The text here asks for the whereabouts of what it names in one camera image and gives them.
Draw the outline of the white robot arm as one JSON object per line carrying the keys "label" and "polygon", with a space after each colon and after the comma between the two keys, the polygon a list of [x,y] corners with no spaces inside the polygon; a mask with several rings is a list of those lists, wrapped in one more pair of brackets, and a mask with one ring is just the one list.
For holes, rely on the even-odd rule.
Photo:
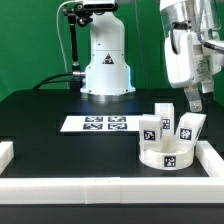
{"label": "white robot arm", "polygon": [[[82,91],[105,98],[135,90],[125,63],[124,25],[113,12],[123,0],[83,0],[90,23],[91,61]],[[214,99],[213,75],[224,66],[216,0],[160,0],[169,83],[182,88],[190,110]]]}

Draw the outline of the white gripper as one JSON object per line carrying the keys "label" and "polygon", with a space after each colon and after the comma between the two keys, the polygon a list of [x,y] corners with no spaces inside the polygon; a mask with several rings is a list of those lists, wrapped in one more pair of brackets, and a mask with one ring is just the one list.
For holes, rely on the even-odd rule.
{"label": "white gripper", "polygon": [[224,41],[219,38],[218,20],[203,19],[202,38],[221,47],[215,51],[204,47],[196,34],[196,23],[187,19],[163,23],[165,33],[165,59],[169,83],[173,88],[184,88],[191,112],[202,110],[198,86],[201,82],[204,103],[214,101],[214,74],[224,66]]}

